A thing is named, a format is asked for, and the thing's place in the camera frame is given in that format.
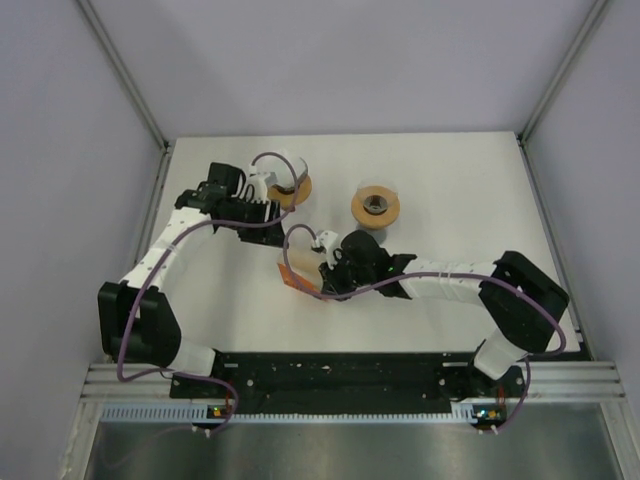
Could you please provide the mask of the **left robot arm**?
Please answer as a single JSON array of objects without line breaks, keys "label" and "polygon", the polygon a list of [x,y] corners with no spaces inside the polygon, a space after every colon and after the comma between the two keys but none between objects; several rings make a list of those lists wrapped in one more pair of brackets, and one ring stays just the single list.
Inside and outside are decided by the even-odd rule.
[{"label": "left robot arm", "polygon": [[192,375],[205,396],[226,387],[216,351],[184,337],[169,293],[200,248],[219,228],[244,243],[280,247],[284,242],[279,201],[268,197],[273,171],[211,163],[208,177],[179,195],[169,220],[138,264],[119,282],[106,282],[97,296],[104,352],[119,365],[146,363],[159,371]]}]

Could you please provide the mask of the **orange coffee filter pack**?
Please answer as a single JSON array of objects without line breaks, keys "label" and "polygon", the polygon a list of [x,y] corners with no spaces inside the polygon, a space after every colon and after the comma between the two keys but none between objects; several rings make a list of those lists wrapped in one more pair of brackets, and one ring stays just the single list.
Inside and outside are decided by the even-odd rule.
[{"label": "orange coffee filter pack", "polygon": [[323,286],[319,267],[324,262],[324,256],[311,250],[290,247],[287,258],[289,265],[286,265],[283,253],[279,254],[277,260],[283,284],[308,295],[313,291],[313,297],[318,299]]}]

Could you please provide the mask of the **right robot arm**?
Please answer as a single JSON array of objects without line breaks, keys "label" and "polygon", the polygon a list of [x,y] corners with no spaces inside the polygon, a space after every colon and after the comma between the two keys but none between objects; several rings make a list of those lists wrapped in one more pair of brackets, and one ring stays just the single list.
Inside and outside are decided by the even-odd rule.
[{"label": "right robot arm", "polygon": [[390,254],[363,230],[344,237],[321,231],[312,249],[324,255],[318,270],[322,294],[346,300],[374,290],[387,298],[440,299],[484,308],[496,328],[478,347],[466,380],[476,394],[498,389],[507,370],[544,354],[559,327],[567,292],[526,256],[506,251],[493,262],[438,262],[415,254]]}]

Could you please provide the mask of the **clear glass dripper cone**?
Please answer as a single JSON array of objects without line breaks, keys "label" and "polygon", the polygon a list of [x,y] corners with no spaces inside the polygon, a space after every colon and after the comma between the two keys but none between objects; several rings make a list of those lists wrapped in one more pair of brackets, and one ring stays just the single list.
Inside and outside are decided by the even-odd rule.
[{"label": "clear glass dripper cone", "polygon": [[398,192],[392,181],[382,177],[370,177],[359,183],[356,198],[365,212],[379,216],[389,211],[398,202]]}]

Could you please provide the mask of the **smoked glass dripper cone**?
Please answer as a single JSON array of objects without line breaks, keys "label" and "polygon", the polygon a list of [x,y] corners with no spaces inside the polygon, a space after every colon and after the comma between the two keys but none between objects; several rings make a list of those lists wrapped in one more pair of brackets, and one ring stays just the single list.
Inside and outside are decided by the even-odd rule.
[{"label": "smoked glass dripper cone", "polygon": [[275,187],[282,193],[293,192],[308,175],[308,165],[301,157],[288,158],[287,161],[277,158],[274,166],[277,176]]}]

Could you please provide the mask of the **grey glass carafe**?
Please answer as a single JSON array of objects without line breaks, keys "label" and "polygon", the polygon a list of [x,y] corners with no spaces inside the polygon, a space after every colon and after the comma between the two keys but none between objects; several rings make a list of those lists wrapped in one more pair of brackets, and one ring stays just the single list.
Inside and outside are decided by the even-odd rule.
[{"label": "grey glass carafe", "polygon": [[393,229],[393,224],[364,226],[363,229],[377,239],[384,240]]}]

